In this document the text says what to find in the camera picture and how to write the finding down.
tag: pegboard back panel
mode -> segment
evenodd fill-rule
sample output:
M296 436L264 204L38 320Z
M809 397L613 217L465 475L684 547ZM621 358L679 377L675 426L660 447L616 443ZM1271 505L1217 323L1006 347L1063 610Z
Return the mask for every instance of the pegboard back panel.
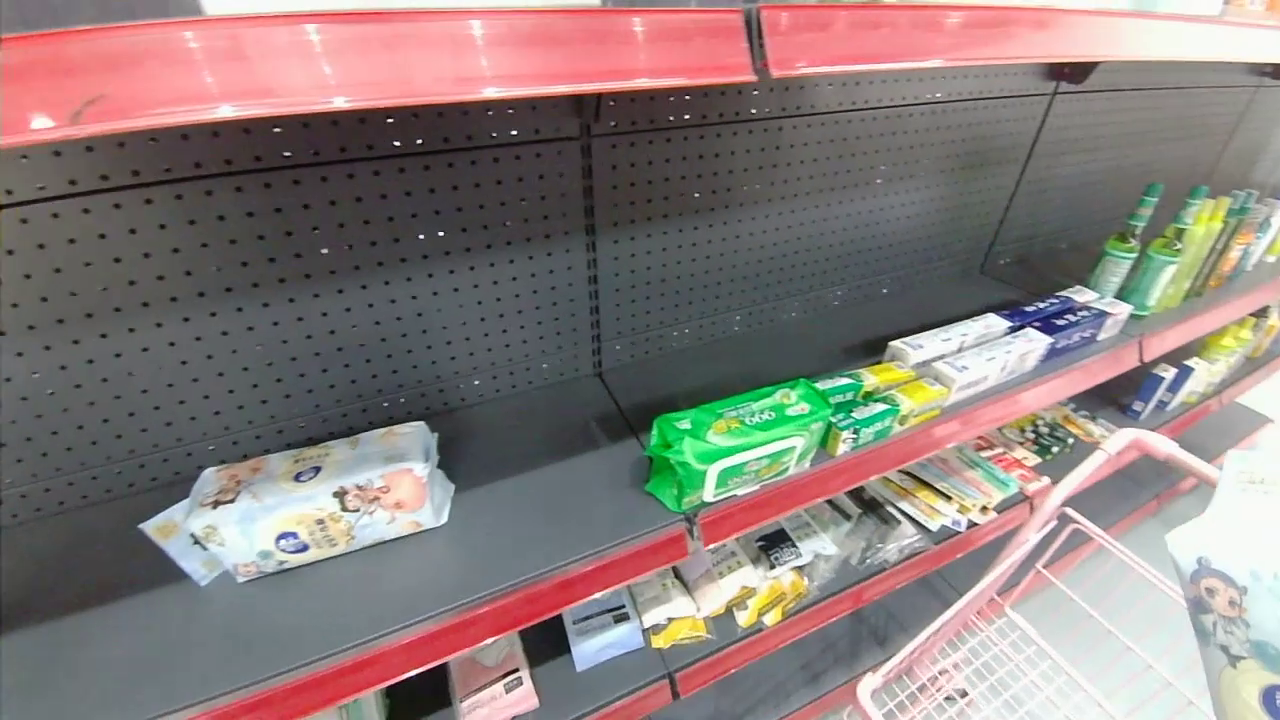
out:
M411 155L580 132L580 100L544 97L228 120L0 151L4 202L244 170Z
M977 272L1047 101L595 138L604 346L936 264Z
M1046 65L995 65L765 79L604 95L593 133L637 132L987 97L1048 95Z
M247 451L296 446L334 409L388 411L329 437L402 397L420 416L590 374L581 161L556 141L6 210L6 496L278 423L300 432Z
M1056 96L989 263L1079 243L1098 246L1123 227L1151 182L1164 182L1165 195L1147 234L1164 231L1192 186L1210 179L1254 92L1242 87Z
M1211 187L1280 192L1280 82L1260 87L1213 170Z

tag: shelf bracket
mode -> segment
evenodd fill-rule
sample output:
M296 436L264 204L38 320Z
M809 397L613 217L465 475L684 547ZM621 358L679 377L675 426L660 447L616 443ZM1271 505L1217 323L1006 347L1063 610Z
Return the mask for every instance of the shelf bracket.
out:
M1052 63L1048 67L1050 79L1068 85L1084 85L1102 63Z

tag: cartoon baby print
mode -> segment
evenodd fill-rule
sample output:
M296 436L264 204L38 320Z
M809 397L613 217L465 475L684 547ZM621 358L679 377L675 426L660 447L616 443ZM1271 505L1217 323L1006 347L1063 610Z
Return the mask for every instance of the cartoon baby print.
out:
M374 483L342 486L333 492L333 497L343 511L360 512L361 518L385 510L389 515L388 525L396 521L398 512L416 512L426 506L426 478L413 470L393 470L379 479L381 483L378 486Z
M1231 575L1215 569L1208 557L1196 561L1190 574L1193 596L1187 605L1203 630L1231 667L1253 657L1249 644L1249 621L1244 619L1244 596L1249 589Z
M265 457L253 457L243 462L223 465L214 470L214 488L200 498L201 507L218 510L224 505L236 502L244 487L262 473L266 465Z

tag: shopping basket handle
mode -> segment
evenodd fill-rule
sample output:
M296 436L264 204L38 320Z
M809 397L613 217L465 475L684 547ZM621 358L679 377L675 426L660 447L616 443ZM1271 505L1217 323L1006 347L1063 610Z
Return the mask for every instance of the shopping basket handle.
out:
M1048 495L1043 498L1032 498L1032 505L1034 510L1032 516L1023 523L1023 527L1018 529L1018 534L1014 539L1005 544L1005 548L1000 551L1000 557L992 562L992 568L1000 566L1011 553L1016 552L1028 538L1038 533L1046 524L1052 521L1062 505L1066 503L1080 487L1091 482L1098 473L1105 470L1105 465L1115 457L1119 457L1126 450L1135 450L1142 455L1149 455L1156 460L1176 465L1185 469L1193 477L1204 482L1208 486L1217 486L1219 469L1211 462L1201 460L1196 455L1183 450L1172 438L1165 437L1160 433L1152 430L1140 430L1138 428L1123 428L1116 430L1111 437L1102 441L1084 462L1075 466L1074 470L1062 478L1062 482L1053 486Z

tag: white toothpaste box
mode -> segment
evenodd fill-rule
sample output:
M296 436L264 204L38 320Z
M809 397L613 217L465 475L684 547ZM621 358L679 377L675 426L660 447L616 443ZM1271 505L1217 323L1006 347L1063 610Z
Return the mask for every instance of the white toothpaste box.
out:
M902 363L914 368L1009 334L1012 327L1009 320L993 313L984 313L968 320L895 340L884 350L884 361Z
M1107 320L1102 323L1102 329L1098 331L1098 342L1108 337L1115 337L1124 328L1124 324L1129 322L1129 315L1133 314L1133 305L1116 300L1115 297L1100 297L1085 302L1085 305L1097 307L1110 315Z
M1039 364L1053 340L1039 331L1024 329L979 345L929 366L928 375L951 393L947 405L972 397Z

